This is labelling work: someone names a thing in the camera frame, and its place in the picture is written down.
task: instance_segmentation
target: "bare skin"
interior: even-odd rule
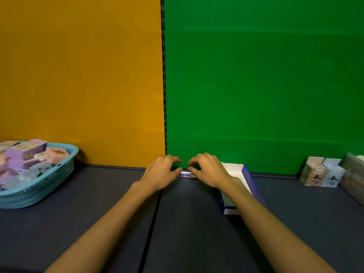
[[[224,192],[239,210],[244,223],[277,273],[336,272],[309,246],[258,202],[240,179],[230,176],[215,155],[198,154],[188,169],[203,183]]]
[[[139,181],[101,219],[86,231],[47,270],[47,273],[98,273],[128,221],[140,205],[153,193],[168,186],[182,171],[171,171],[171,155],[152,161]],[[335,272],[310,247],[293,234],[244,187],[238,178],[230,176],[215,155],[198,154],[189,166],[198,163],[201,170],[189,170],[205,184],[222,190],[233,201],[240,214],[277,273]]]

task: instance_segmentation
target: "person's left hand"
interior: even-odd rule
[[[151,186],[154,191],[166,188],[181,174],[181,167],[171,171],[172,164],[175,162],[182,163],[177,156],[164,155],[158,157],[148,165],[140,182]]]

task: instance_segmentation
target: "yellow wall panel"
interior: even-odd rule
[[[0,141],[146,167],[165,151],[160,0],[0,0]]]

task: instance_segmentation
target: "basket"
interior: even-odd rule
[[[71,144],[57,143],[47,143],[47,146],[65,148],[70,155],[30,183],[0,191],[0,209],[19,209],[34,205],[57,188],[71,174],[74,169],[74,157],[79,148]]]

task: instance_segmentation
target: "star print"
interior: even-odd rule
[[[63,154],[66,155],[65,151],[61,151],[61,150],[53,150],[53,152],[57,153],[57,154]]]

